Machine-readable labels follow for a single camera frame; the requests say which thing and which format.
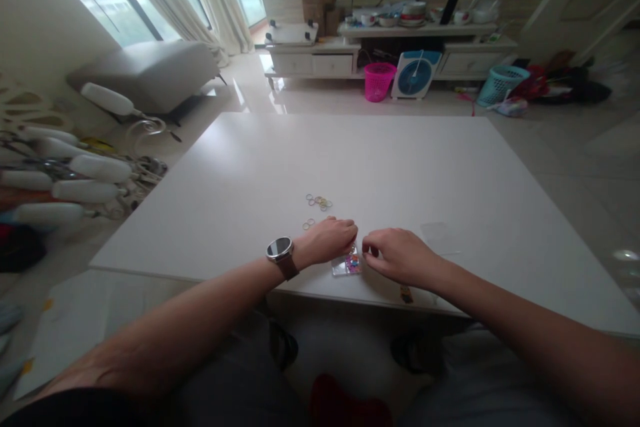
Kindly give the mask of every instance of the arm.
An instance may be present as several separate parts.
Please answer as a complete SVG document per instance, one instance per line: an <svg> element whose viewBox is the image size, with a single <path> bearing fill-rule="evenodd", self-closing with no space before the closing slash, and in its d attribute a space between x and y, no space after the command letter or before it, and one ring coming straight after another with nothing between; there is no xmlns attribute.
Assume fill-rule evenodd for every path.
<svg viewBox="0 0 640 427"><path fill-rule="evenodd" d="M640 356L619 340L482 280L406 230L371 232L363 252L385 277L434 292L484 324L595 420L640 425Z"/></svg>
<svg viewBox="0 0 640 427"><path fill-rule="evenodd" d="M298 270L346 254L353 220L328 217L293 240ZM134 398L168 393L208 357L233 326L284 282L266 258L254 260L165 302L56 377L37 398L78 387L104 387Z"/></svg>

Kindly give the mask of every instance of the gray sofa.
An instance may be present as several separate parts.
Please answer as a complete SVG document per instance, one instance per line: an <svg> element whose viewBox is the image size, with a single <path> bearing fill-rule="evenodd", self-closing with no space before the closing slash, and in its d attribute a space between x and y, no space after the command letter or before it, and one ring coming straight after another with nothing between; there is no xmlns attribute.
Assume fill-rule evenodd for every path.
<svg viewBox="0 0 640 427"><path fill-rule="evenodd" d="M176 40L137 43L111 52L71 72L67 82L78 91L87 82L102 85L129 98L138 110L166 115L177 123L173 110L214 77L222 79L204 43Z"/></svg>

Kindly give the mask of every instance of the white tv cabinet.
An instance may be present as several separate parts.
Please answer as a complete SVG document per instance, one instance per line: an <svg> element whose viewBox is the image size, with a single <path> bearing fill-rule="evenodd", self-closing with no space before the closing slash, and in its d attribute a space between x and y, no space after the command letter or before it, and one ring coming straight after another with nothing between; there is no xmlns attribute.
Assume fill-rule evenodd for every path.
<svg viewBox="0 0 640 427"><path fill-rule="evenodd" d="M330 37L312 46L270 45L273 66L265 72L269 85L274 78L363 79L357 68L362 38L442 37L444 52L434 80L485 80L489 69L514 53L518 44L506 36L495 43L480 43L496 25L440 25L420 28L349 27L342 24L340 37Z"/></svg>

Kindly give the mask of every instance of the wristwatch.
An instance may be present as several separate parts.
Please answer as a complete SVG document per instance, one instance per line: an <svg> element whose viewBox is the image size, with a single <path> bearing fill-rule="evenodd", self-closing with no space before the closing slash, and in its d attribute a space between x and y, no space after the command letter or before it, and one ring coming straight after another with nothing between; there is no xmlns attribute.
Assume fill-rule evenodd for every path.
<svg viewBox="0 0 640 427"><path fill-rule="evenodd" d="M281 270L285 279L291 280L297 274L298 269L293 263L293 240L289 237L280 237L267 247L267 259L273 262Z"/></svg>

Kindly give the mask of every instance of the teal basket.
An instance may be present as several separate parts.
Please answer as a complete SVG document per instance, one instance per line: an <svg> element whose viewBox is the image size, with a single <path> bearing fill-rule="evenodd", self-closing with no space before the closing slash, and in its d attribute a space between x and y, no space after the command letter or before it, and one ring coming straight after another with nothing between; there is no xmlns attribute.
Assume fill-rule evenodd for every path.
<svg viewBox="0 0 640 427"><path fill-rule="evenodd" d="M489 78L485 82L477 100L482 107L491 107L505 99L509 90L515 89L520 82L528 79L530 73L522 68L508 65L496 65L489 71Z"/></svg>

